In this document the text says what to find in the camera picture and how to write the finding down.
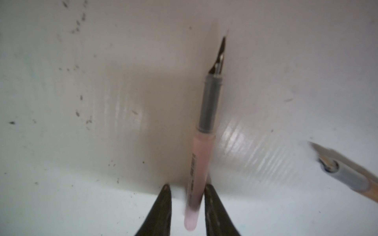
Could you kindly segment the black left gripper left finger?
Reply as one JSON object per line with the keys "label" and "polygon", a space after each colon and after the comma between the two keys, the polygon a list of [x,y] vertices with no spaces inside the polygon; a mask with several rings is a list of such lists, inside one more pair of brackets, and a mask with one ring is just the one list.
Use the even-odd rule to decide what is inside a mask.
{"label": "black left gripper left finger", "polygon": [[169,184],[165,184],[157,196],[136,236],[170,236],[172,195]]}

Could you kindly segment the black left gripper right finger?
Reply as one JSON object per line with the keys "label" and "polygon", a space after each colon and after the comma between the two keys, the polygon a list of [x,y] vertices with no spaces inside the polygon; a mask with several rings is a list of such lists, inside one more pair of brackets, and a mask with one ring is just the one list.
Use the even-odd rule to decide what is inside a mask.
{"label": "black left gripper right finger", "polygon": [[241,236],[233,225],[213,185],[206,185],[204,199],[206,235]]}

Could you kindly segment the pink pen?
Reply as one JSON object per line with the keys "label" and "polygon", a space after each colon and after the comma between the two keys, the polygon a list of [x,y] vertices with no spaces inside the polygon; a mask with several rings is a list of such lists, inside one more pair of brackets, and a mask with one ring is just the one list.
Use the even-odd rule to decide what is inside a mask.
{"label": "pink pen", "polygon": [[223,82],[222,69],[226,39],[227,36],[222,38],[216,61],[204,80],[199,119],[193,139],[190,179],[184,217],[185,229],[190,232],[195,230],[197,226],[216,139],[215,123]]}

